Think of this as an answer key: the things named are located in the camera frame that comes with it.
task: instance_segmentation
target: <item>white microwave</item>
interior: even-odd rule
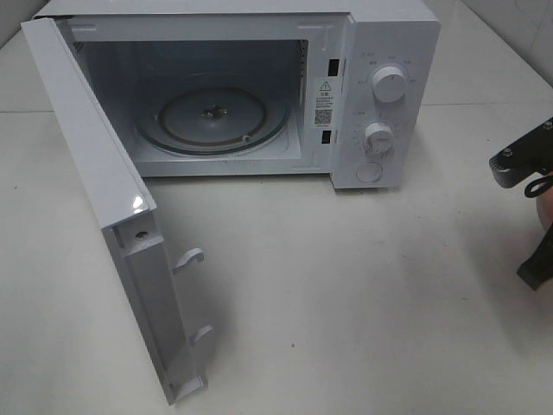
[[[203,387],[142,177],[400,183],[440,23],[420,0],[52,0],[23,31],[169,403]]]

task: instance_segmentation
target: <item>door panel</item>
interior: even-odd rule
[[[62,25],[43,18],[22,28],[163,391],[173,403],[205,384],[192,359],[199,337],[188,337],[183,328],[156,204],[79,68]],[[183,258],[203,256],[196,249]],[[177,265],[180,270],[186,261]]]

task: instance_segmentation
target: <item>qr code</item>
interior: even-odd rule
[[[327,125],[332,121],[332,110],[315,110],[315,125]]]

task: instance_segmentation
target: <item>white wall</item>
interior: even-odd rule
[[[464,0],[553,85],[553,0]]]
[[[28,20],[46,0],[0,0],[0,47]]]

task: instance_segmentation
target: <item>control panel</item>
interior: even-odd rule
[[[403,176],[440,23],[353,25],[334,186],[394,187]]]

